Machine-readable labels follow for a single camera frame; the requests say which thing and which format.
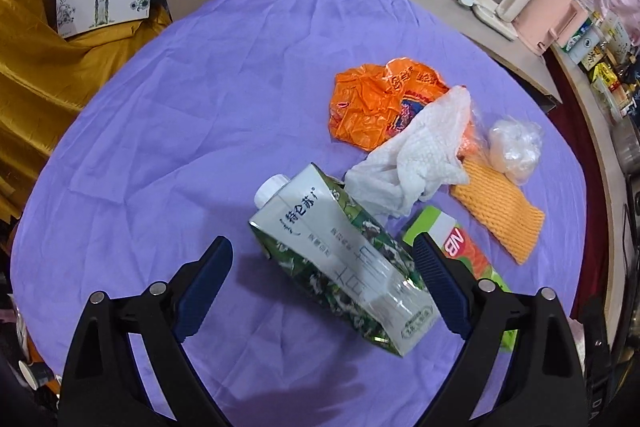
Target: crumpled white cloth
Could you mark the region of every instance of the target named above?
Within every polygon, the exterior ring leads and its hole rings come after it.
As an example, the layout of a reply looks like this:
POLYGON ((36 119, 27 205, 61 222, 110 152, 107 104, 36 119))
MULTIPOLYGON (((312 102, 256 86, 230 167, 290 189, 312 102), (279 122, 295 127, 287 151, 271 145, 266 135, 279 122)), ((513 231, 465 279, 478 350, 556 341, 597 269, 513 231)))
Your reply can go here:
POLYGON ((345 174, 345 190, 374 216, 409 216, 414 203, 430 200, 441 185, 466 185, 457 157, 471 116, 465 87, 421 110, 397 136, 345 174))

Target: orange knitted fabric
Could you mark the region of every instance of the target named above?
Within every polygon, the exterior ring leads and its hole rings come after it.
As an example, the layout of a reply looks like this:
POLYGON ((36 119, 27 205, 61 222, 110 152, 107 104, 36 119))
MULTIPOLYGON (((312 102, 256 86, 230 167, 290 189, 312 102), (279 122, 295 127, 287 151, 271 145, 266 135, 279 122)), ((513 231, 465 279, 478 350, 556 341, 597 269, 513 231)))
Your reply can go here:
POLYGON ((523 264, 538 242, 545 213, 532 206, 504 174, 469 160, 463 165, 471 182, 456 185, 451 194, 523 264))

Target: purple tablecloth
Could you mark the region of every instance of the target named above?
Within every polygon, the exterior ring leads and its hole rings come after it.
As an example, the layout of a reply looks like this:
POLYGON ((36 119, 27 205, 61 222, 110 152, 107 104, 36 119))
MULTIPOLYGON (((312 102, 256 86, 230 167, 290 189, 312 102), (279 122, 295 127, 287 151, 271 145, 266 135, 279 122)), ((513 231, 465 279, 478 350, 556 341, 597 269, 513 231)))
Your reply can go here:
MULTIPOLYGON (((136 295, 225 235, 233 268, 184 347, 229 419, 412 426, 452 367, 459 337, 439 321, 404 359, 369 345, 307 301, 247 225, 272 174, 292 176, 313 161, 341 177, 364 158, 327 130, 335 74, 403 56, 467 86, 485 123, 508 114, 543 127, 542 163, 524 192, 546 221, 524 266, 446 193, 432 203, 458 218, 513 291, 552 286, 569 310, 584 244, 582 171, 484 52, 408 0, 213 0, 96 95, 31 195, 12 256, 15 297, 53 370, 62 372, 92 292, 136 295)), ((152 403, 168 413, 140 341, 134 351, 152 403)), ((501 355, 481 408, 492 405, 507 361, 501 355)))

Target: crumpled orange wrapper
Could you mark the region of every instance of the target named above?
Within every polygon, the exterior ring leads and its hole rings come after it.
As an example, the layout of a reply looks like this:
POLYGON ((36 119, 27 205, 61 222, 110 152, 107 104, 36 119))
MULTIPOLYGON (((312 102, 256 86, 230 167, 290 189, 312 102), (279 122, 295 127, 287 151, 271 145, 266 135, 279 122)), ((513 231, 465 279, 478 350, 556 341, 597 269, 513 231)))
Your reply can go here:
MULTIPOLYGON (((386 66, 364 64, 336 75, 329 131, 334 138, 371 152, 447 92, 449 87, 436 70, 410 58, 395 58, 386 66)), ((470 122, 459 154, 477 150, 470 122)))

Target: silver rivet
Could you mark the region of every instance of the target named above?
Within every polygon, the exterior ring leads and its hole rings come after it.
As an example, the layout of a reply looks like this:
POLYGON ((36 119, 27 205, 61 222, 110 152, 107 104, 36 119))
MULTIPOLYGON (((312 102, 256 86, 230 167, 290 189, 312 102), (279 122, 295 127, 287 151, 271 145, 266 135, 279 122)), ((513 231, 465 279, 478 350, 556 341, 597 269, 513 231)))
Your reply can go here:
POLYGON ((91 304, 100 304, 104 301, 104 292, 93 292, 91 297, 89 297, 91 304))
POLYGON ((495 290, 495 282, 490 281, 489 279, 482 279, 478 283, 478 287, 485 293, 491 293, 495 290))
POLYGON ((154 282, 149 286, 149 293, 151 295, 162 295, 166 291, 166 284, 163 282, 154 282))
POLYGON ((540 293, 542 293, 542 296, 548 301, 552 301, 556 298, 556 292, 554 292, 551 288, 542 288, 542 291, 540 293))

